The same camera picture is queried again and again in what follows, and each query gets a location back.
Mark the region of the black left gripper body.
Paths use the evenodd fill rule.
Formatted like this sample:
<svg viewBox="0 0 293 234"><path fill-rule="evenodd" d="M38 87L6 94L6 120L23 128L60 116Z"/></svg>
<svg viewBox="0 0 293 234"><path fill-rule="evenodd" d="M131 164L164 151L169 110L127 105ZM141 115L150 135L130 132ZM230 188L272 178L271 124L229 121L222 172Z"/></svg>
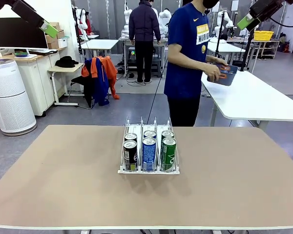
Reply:
<svg viewBox="0 0 293 234"><path fill-rule="evenodd" d="M27 22L41 22L41 17L36 10L24 0L15 0L11 4L11 9Z"/></svg>

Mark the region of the person's right hand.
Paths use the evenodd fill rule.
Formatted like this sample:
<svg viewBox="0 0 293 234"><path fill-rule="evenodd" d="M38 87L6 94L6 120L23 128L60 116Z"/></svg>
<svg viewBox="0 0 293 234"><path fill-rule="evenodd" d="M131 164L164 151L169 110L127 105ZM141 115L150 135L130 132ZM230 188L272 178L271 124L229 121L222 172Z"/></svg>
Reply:
<svg viewBox="0 0 293 234"><path fill-rule="evenodd" d="M214 64L205 63L203 72L209 77L211 82L218 81L221 76L219 68Z"/></svg>

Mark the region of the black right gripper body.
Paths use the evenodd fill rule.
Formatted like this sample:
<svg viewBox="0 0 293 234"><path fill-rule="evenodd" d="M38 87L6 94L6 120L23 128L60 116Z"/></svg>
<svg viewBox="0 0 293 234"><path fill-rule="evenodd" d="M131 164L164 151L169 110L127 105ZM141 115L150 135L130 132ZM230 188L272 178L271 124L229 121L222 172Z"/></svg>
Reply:
<svg viewBox="0 0 293 234"><path fill-rule="evenodd" d="M255 2L256 15L273 15L283 4L282 0L258 0Z"/></svg>

